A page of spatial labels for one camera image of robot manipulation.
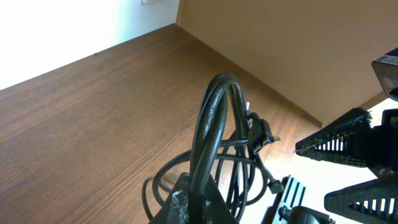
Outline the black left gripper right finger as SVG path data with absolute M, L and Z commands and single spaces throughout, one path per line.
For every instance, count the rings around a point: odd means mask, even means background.
M 330 192 L 326 211 L 361 223 L 397 223 L 397 177 L 374 179 Z

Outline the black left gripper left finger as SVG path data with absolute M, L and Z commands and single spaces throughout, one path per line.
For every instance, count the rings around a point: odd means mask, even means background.
M 382 123 L 371 126 L 370 112 L 353 108 L 323 129 L 299 141 L 299 156 L 354 167 L 397 169 L 397 110 L 382 112 Z

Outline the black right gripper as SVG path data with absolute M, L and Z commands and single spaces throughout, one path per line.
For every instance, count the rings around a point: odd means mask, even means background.
M 306 186 L 291 175 L 282 179 L 284 191 L 266 210 L 262 224 L 334 224 L 327 214 L 304 207 Z M 238 224 L 229 211 L 214 178 L 209 176 L 203 193 L 203 222 L 206 224 Z

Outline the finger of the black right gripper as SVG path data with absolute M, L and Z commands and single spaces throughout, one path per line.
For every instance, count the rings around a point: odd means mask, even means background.
M 189 224 L 189 196 L 191 178 L 183 172 L 177 179 L 171 193 L 162 204 L 159 212 L 149 221 L 149 224 Z

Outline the black USB cable removed one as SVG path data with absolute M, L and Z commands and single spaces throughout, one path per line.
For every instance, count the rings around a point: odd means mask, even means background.
M 218 186 L 224 161 L 232 161 L 233 167 L 229 180 L 227 199 L 224 199 L 231 214 L 240 221 L 247 206 L 258 202 L 269 189 L 272 194 L 281 193 L 284 190 L 281 182 L 273 177 L 271 172 L 262 162 L 259 151 L 266 145 L 279 140 L 272 134 L 269 123 L 261 119 L 256 113 L 249 113 L 249 131 L 243 138 L 238 138 L 236 131 L 229 139 L 221 142 L 223 148 L 217 155 L 218 163 L 214 181 Z M 255 172 L 259 170 L 262 178 L 262 188 L 257 196 L 248 199 L 252 188 Z

